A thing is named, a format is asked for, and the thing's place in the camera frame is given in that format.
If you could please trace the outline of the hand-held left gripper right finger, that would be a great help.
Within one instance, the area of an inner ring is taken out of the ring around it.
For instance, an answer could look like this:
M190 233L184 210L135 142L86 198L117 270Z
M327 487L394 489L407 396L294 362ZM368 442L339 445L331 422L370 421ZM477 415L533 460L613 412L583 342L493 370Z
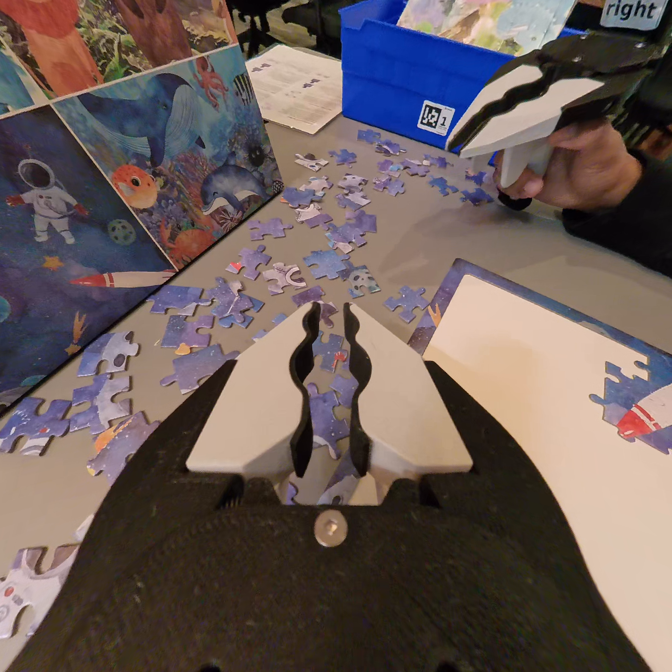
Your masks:
M352 505L379 505L399 479L466 473L473 466L425 361L353 303L343 307L351 401L349 450L364 483Z

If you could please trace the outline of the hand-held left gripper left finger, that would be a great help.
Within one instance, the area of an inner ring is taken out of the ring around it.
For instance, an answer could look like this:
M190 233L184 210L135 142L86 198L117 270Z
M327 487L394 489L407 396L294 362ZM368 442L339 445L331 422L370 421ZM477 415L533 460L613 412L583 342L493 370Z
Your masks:
M310 396L321 306L304 304L237 359L192 449L194 473L303 477L313 452Z

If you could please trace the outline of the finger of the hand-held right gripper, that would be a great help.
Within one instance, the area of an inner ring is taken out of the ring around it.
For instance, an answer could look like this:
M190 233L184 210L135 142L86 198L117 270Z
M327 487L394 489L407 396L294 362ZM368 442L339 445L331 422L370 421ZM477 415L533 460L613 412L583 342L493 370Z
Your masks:
M564 106L602 85L601 81L588 78L558 80L542 96L519 103L488 120L473 139L464 142L460 156L494 153L543 139L557 127Z
M500 68L458 120L447 139L446 148L460 151L464 142L473 139L488 120L512 110L519 103L542 96L551 84L551 64L508 64L506 68ZM547 138L516 147L528 144L535 146Z

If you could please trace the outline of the space puzzle frame tray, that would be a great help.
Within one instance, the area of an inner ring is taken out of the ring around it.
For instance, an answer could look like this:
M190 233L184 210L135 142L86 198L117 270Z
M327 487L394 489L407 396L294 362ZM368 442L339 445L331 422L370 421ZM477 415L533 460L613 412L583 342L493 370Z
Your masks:
M653 671L671 670L671 455L602 418L606 362L671 355L463 259L408 344L525 450L559 501L611 612Z

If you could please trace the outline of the puzzle pieces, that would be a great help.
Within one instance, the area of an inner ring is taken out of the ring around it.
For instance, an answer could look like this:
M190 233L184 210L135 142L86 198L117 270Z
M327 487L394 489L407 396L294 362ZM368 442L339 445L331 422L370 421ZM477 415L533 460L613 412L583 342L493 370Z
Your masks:
M396 165L392 177L373 167L370 151L357 150L353 169L330 168L315 180L331 182L308 213L290 214L273 205L253 215L220 245L202 255L176 283L102 337L119 340L135 354L97 361L89 345L57 374L23 398L2 420L28 430L28 421L68 425L47 434L42 448L22 454L29 435L1 454L1 667L28 642L63 586L83 536L103 496L136 454L143 440L217 368L270 334L297 308L319 303L319 336L313 346L308 392L315 399L313 447L307 475L281 483L298 501L315 501L348 450L351 398L349 346L343 336L342 306L365 305L373 314L407 329L385 301L401 285L419 296L422 281L408 275L388 281L374 254L392 243L402 206L412 215L440 200L458 214L476 211L493 196L491 169L472 160L412 151L378 157Z

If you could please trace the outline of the assembled rocket puzzle section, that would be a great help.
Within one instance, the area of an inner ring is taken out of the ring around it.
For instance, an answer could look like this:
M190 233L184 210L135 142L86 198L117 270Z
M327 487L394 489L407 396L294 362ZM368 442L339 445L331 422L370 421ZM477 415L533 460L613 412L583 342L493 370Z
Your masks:
M626 441L642 441L663 454L671 454L671 360L651 358L635 365L648 377L627 376L611 362L605 363L602 396L589 395L602 406L602 418Z

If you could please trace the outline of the person's right forearm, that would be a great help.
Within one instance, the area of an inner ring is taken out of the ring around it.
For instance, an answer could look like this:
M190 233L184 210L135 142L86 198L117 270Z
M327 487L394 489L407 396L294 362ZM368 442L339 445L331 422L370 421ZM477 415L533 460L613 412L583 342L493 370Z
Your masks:
M617 206L595 212L564 209L570 235L671 277L671 166L633 149L642 167L632 191Z

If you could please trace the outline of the person's right hand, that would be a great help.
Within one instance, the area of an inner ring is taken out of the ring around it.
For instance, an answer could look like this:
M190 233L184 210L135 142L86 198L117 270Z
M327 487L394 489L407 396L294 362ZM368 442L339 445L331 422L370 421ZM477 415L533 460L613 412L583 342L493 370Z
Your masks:
M607 120L566 126L549 136L548 145L552 154L545 173L525 169L505 193L592 212L619 205L643 174L641 162Z

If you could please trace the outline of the dinosaur puzzle board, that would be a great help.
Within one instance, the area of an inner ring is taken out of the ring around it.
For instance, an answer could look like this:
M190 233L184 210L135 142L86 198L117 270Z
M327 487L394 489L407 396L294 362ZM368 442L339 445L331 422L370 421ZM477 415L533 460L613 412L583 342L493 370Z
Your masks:
M520 56L559 37L576 1L408 1L397 25Z

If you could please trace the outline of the blue bin with white tag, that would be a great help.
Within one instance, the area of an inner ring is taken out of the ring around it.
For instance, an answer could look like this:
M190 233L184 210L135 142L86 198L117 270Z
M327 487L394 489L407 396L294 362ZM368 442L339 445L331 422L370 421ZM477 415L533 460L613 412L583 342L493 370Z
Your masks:
M444 149L486 82L515 56L402 28L406 3L341 10L343 115Z

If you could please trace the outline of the printed paper sheet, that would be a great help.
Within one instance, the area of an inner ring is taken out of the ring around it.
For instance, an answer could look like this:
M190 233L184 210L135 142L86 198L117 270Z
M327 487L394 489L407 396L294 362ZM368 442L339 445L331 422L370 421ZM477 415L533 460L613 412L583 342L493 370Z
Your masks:
M246 65L264 120L313 135L341 114L340 60L277 44Z

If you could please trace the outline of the four-picture puzzle reference board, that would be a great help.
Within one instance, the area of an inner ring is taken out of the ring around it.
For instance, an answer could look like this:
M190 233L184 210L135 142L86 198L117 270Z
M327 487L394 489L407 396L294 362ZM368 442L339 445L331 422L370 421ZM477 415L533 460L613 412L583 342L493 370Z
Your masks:
M1 2L1 411L284 188L232 7Z

